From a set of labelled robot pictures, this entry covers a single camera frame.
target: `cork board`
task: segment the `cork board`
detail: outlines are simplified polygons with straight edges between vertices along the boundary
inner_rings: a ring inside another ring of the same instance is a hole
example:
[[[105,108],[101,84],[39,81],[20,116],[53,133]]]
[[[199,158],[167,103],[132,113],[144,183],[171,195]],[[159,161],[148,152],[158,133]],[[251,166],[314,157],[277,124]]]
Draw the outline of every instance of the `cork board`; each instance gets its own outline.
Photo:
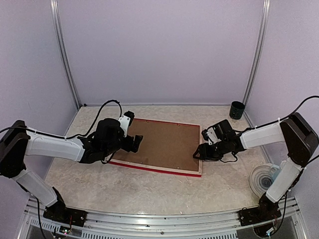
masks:
[[[112,164],[155,172],[201,176],[202,161],[192,155],[201,144],[201,127],[195,124],[134,119],[129,135],[143,135],[137,153],[119,150]]]

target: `black cable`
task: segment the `black cable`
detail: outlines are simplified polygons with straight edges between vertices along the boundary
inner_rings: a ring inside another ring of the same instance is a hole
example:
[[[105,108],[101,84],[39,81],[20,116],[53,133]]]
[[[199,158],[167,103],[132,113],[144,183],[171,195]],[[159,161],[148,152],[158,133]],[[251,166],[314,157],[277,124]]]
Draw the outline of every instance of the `black cable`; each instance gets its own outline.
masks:
[[[96,116],[95,116],[95,119],[94,119],[93,123],[91,124],[89,130],[88,130],[85,134],[79,134],[79,133],[78,133],[78,134],[75,134],[75,135],[73,135],[73,136],[71,136],[71,137],[68,137],[67,139],[75,138],[75,137],[77,137],[77,136],[86,137],[86,136],[89,134],[89,132],[91,131],[91,129],[93,128],[93,126],[94,126],[96,120],[98,119],[98,117],[99,117],[99,115],[100,115],[102,109],[104,108],[104,106],[106,106],[108,103],[111,103],[111,102],[117,103],[117,104],[119,105],[119,107],[120,107],[120,117],[121,117],[121,116],[122,116],[122,106],[121,106],[120,102],[118,102],[117,100],[109,100],[109,101],[106,101],[106,102],[105,102],[104,104],[102,104],[102,106],[100,107],[98,113],[97,113]]]
[[[40,202],[38,200],[38,198],[35,198],[37,203],[38,203],[38,219],[39,219],[39,225],[40,225],[40,230],[41,230],[41,233],[42,233],[42,236],[44,239],[47,239],[44,235],[44,232],[43,232],[43,229],[42,229],[42,224],[41,224],[41,218],[40,218]]]
[[[72,138],[75,138],[77,136],[82,136],[82,137],[86,137],[89,132],[91,131],[91,129],[93,128],[94,124],[96,123],[96,120],[98,119],[99,115],[100,115],[100,112],[101,110],[103,109],[103,107],[105,105],[107,105],[108,103],[111,103],[111,102],[115,102],[119,105],[120,107],[120,117],[122,116],[122,106],[120,104],[120,102],[118,102],[117,100],[109,100],[109,101],[106,101],[99,109],[93,123],[91,124],[89,130],[86,132],[86,134],[76,134],[76,135],[73,135],[73,136],[70,136],[70,137],[63,137],[63,136],[58,136],[58,135],[54,135],[54,134],[50,134],[50,133],[44,133],[44,132],[40,132],[40,131],[35,131],[33,129],[30,129],[30,128],[26,128],[26,127],[22,127],[22,126],[11,126],[11,127],[7,127],[7,128],[4,128],[2,130],[0,130],[0,133],[2,132],[5,132],[7,130],[10,130],[10,129],[15,129],[15,128],[19,128],[19,129],[24,129],[26,131],[29,131],[29,132],[32,132],[32,133],[37,133],[37,134],[40,134],[40,135],[44,135],[44,136],[49,136],[49,137],[52,137],[52,138],[59,138],[59,139],[72,139]]]
[[[287,116],[281,118],[280,120],[285,120],[285,119],[289,118],[290,116],[292,116],[294,113],[297,112],[297,110],[299,110],[299,108],[300,108],[306,101],[308,101],[308,100],[310,100],[310,99],[312,99],[312,98],[318,98],[318,99],[319,99],[319,96],[309,96],[309,97],[305,98],[305,99],[298,105],[298,107],[295,108],[294,111],[292,111],[289,115],[287,115]],[[275,121],[272,121],[272,122],[269,122],[269,123],[266,123],[266,124],[257,126],[256,128],[261,128],[261,127],[264,127],[264,126],[267,126],[267,125],[270,125],[270,124],[273,124],[273,123],[276,123],[276,122],[278,122],[278,120],[275,120]]]
[[[101,163],[102,163],[102,164],[107,164],[107,163],[109,163],[109,162],[111,161],[111,159],[113,158],[114,154],[115,154],[115,152],[112,153],[111,157],[110,157],[110,158],[108,159],[108,161],[106,161],[106,162],[104,162],[103,160],[101,160]]]
[[[211,138],[207,135],[207,138],[210,140],[210,142],[212,143],[212,144],[214,144],[214,141],[213,140],[211,140]]]
[[[312,160],[310,160],[310,161],[307,163],[307,165],[310,164],[311,162],[315,161],[317,158],[319,158],[319,154],[318,154],[316,157],[314,157]]]
[[[272,234],[270,234],[270,235],[266,235],[265,237],[260,237],[260,236],[258,236],[258,237],[260,237],[260,238],[269,238],[269,237],[272,237],[274,234],[276,234],[276,233],[279,231],[281,225],[282,225],[283,222],[284,222],[284,218],[285,218],[287,198],[288,198],[287,195],[288,195],[288,191],[284,194],[284,196],[285,196],[284,212],[283,212],[283,217],[282,217],[282,219],[281,219],[281,221],[280,221],[279,226],[276,228],[276,230],[274,231],[274,233],[272,233]]]
[[[237,156],[236,156],[233,152],[231,152],[231,154],[232,154],[232,155],[234,156],[234,158],[235,158],[234,161],[223,161],[223,160],[221,160],[221,159],[220,159],[220,161],[223,162],[223,163],[234,163],[234,162],[237,162],[237,161],[238,161]]]

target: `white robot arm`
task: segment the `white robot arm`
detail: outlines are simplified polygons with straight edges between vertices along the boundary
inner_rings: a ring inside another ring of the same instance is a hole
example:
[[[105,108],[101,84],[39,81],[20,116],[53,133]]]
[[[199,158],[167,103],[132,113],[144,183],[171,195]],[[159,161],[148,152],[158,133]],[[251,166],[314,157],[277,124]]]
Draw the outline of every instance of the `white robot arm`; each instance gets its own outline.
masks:
[[[219,141],[212,140],[209,128],[213,128]],[[276,142],[286,143],[288,158],[282,162],[280,173],[260,198],[259,207],[239,212],[242,226],[268,221],[275,216],[280,217],[278,201],[298,182],[303,169],[318,146],[319,138],[314,130],[299,113],[265,126],[248,128],[238,134],[232,129],[228,120],[223,120],[209,128],[202,132],[208,143],[199,145],[193,155],[194,158],[218,161],[226,153],[231,152],[236,157],[238,152],[246,149]]]
[[[72,218],[73,225],[83,226],[86,212],[67,208],[55,188],[26,168],[24,156],[43,155],[79,163],[101,161],[105,164],[120,148],[127,152],[138,151],[143,137],[127,135],[133,119],[132,112],[126,112],[118,120],[107,118],[99,121],[96,131],[88,137],[74,138],[38,132],[18,120],[0,140],[0,174],[38,198],[47,209],[44,217],[62,223],[69,223]]]

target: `black cylinder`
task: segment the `black cylinder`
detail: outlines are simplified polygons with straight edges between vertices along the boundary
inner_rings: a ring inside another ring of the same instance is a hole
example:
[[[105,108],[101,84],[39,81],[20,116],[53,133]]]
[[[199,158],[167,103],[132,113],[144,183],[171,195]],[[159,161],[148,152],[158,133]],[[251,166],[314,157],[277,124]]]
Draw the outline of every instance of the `black cylinder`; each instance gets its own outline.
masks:
[[[239,101],[233,101],[231,103],[229,116],[232,119],[240,120],[240,118],[243,116],[245,110],[245,105]]]

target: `purple wall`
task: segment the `purple wall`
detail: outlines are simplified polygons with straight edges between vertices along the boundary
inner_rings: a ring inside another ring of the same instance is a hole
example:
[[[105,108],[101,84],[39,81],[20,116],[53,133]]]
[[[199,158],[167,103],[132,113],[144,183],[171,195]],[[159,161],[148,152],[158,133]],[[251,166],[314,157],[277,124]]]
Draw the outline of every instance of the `purple wall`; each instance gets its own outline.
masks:
[[[272,0],[265,44],[247,113],[254,124],[283,117],[310,95],[319,95],[319,2]],[[319,100],[299,112],[319,133]],[[267,151],[274,163],[286,158],[284,145]],[[307,167],[294,194],[311,238],[319,235],[319,160]]]
[[[262,8],[262,0],[60,1],[81,101],[242,100]]]
[[[64,134],[76,113],[60,59],[50,2],[0,1],[0,129],[15,120]],[[51,159],[30,157],[44,177]],[[12,239],[28,194],[0,177],[0,238]]]

